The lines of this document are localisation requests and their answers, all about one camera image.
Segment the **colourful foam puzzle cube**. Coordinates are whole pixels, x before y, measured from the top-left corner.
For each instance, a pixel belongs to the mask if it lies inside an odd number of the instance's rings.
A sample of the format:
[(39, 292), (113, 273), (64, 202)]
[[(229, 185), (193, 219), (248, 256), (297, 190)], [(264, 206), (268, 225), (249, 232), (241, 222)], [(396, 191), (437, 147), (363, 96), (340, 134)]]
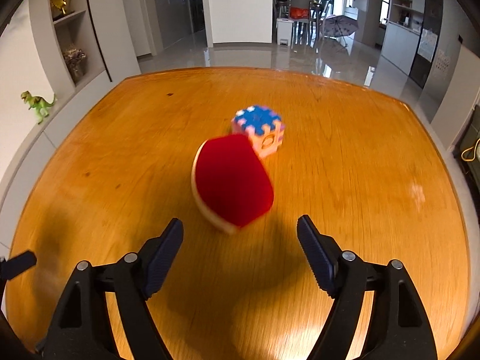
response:
[(253, 105), (237, 111), (231, 126), (233, 133), (248, 137), (260, 158), (276, 153), (285, 133), (281, 116), (267, 106)]

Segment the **red table tennis paddle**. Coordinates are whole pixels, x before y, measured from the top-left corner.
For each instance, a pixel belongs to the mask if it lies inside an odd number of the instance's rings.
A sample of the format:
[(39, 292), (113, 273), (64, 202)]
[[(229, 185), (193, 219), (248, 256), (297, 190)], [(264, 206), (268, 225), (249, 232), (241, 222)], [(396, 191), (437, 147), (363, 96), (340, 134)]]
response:
[(204, 141), (190, 182), (202, 215), (230, 235), (266, 215), (274, 201), (269, 174), (249, 139), (238, 133)]

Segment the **open patterned umbrella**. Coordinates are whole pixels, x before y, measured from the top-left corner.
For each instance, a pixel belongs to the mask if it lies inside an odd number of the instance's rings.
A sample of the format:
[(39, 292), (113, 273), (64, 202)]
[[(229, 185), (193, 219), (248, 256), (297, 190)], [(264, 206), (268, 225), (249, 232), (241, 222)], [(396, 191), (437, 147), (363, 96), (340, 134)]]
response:
[(328, 38), (344, 38), (355, 33), (359, 28), (358, 21), (348, 16), (330, 16), (322, 24), (322, 33)]

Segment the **dried flower vase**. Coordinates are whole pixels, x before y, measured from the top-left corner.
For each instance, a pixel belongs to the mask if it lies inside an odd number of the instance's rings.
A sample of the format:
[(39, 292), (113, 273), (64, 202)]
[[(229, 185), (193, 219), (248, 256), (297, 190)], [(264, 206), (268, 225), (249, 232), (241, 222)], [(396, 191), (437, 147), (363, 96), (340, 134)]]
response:
[(71, 44), (69, 47), (63, 50), (64, 62), (69, 70), (72, 80), (78, 82), (84, 75), (82, 64), (86, 60), (86, 53)]

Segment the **green dinosaur toy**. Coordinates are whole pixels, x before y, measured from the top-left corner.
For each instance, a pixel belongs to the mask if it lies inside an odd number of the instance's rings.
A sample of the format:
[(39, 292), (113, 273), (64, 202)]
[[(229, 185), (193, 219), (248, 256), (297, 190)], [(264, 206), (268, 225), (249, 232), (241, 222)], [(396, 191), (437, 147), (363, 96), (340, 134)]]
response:
[(44, 119), (48, 117), (49, 108), (52, 108), (55, 105), (57, 100), (56, 95), (54, 95), (51, 102), (47, 102), (42, 96), (33, 96), (29, 91), (24, 91), (20, 98), (23, 100), (24, 104), (28, 104), (30, 110), (34, 110), (34, 113), (37, 117), (37, 123), (40, 125), (43, 123)]

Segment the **white kitchen counter cabinet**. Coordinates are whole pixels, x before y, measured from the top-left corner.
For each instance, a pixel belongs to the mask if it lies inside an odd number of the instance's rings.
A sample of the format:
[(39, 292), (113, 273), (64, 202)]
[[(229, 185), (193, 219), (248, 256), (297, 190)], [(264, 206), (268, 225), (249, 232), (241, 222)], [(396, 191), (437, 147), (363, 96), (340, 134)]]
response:
[(411, 72), (419, 35), (401, 25), (386, 26), (381, 56), (397, 66), (407, 76)]

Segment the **orange wooden table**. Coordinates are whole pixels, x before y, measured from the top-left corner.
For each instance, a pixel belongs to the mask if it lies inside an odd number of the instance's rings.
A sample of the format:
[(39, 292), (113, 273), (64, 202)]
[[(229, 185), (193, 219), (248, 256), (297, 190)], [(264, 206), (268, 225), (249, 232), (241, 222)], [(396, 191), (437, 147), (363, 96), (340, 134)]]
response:
[(445, 359), (465, 224), (399, 100), (320, 76), (135, 76), (41, 173), (4, 283), (7, 359)]

